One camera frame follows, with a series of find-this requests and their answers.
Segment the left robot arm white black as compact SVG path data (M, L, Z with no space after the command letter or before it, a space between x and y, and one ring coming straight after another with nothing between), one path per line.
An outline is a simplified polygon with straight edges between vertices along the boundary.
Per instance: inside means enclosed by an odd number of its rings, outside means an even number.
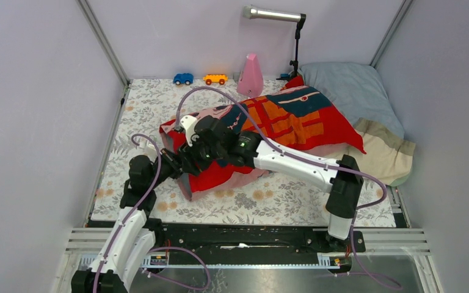
M159 250L165 242L162 231L145 227L155 205L155 188L179 177L181 168L182 160L167 149L157 151L154 159L138 155L130 160L118 219L91 265L74 273L72 292L129 292L148 251Z

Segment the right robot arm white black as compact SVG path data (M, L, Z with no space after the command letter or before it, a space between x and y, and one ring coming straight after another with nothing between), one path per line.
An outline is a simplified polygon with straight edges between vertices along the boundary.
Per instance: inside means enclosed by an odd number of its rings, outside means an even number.
M327 159L282 146L255 132L237 134L210 115L201 119L185 115L177 121L177 126L186 138L179 149L183 172L197 176L213 162L222 161L306 181L329 195L327 246L341 251L349 245L363 185L362 173L352 157Z

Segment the white pillow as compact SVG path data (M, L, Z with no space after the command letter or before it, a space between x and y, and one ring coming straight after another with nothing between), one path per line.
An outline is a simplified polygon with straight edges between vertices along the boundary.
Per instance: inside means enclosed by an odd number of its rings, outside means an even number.
M189 180L189 174L183 173L178 179L176 179L176 183L180 188L181 193L184 195L187 201L193 200L193 192L191 190L191 184Z

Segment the red patterned pillowcase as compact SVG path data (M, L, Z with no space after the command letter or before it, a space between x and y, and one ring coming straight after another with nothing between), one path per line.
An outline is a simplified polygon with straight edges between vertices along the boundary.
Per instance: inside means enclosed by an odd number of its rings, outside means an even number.
M241 101L269 139L304 151L331 144L347 143L364 153L363 139L342 113L319 90L294 78L279 92ZM198 176L189 175L193 200L208 192L246 186L268 171L213 164Z

